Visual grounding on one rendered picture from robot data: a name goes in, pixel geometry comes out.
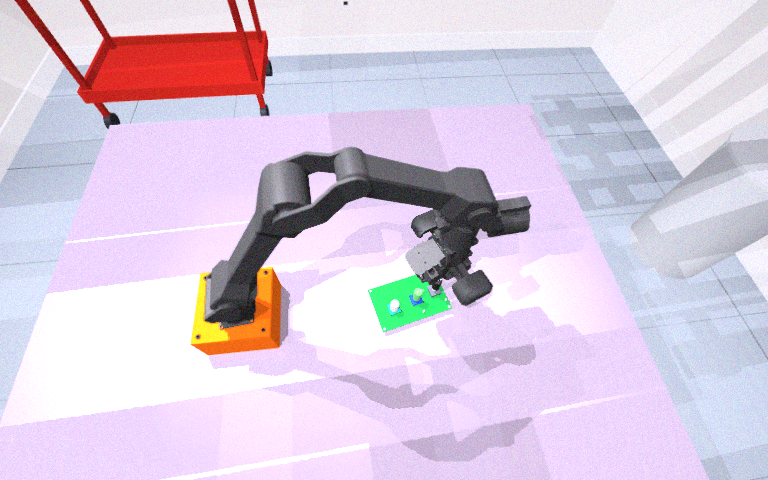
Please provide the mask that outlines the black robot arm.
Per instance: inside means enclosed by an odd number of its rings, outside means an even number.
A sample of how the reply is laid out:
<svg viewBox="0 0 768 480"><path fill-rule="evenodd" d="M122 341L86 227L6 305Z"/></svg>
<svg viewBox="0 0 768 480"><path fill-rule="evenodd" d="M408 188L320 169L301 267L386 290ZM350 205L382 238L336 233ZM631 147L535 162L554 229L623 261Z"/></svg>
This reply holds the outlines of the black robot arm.
<svg viewBox="0 0 768 480"><path fill-rule="evenodd" d="M336 182L311 202L309 175L316 172L333 173ZM206 276L203 321L219 322L220 329L254 324L257 273L281 239L326 223L363 197L434 209L442 238L456 248L470 246L480 229L496 237L530 227L528 197L497 200L480 168L437 171L351 146L331 153L303 151L262 168L246 230L229 260L220 260ZM449 255L432 233L405 258L422 283L433 285L451 267Z"/></svg>

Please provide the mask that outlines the green circuit board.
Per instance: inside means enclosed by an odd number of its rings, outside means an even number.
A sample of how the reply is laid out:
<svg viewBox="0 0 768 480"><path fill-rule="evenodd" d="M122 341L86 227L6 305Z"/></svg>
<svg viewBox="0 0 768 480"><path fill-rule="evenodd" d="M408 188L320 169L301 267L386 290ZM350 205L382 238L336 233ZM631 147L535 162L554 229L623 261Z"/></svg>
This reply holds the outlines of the green circuit board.
<svg viewBox="0 0 768 480"><path fill-rule="evenodd" d="M442 279L429 285L413 275L369 289L382 331L452 309L441 284Z"/></svg>

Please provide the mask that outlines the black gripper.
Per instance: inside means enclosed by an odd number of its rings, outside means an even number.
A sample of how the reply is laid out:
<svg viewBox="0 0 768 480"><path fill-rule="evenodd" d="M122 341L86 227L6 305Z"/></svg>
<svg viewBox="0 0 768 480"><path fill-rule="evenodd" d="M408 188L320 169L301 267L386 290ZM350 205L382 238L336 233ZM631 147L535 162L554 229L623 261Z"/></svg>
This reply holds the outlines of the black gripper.
<svg viewBox="0 0 768 480"><path fill-rule="evenodd" d="M452 260L451 267L442 272L443 278L445 280L456 278L457 281L452 285L453 293L461 305L467 306L489 295L494 287L483 270L478 270L472 274L468 272L472 267L472 262L468 258L473 254L471 247L477 245L479 240L476 237L474 242L465 248L450 246L442 238L441 230L437 228L433 210L415 216L412 219L411 228L418 238L422 238L423 234L428 232L437 235L440 246L447 249Z"/></svg>

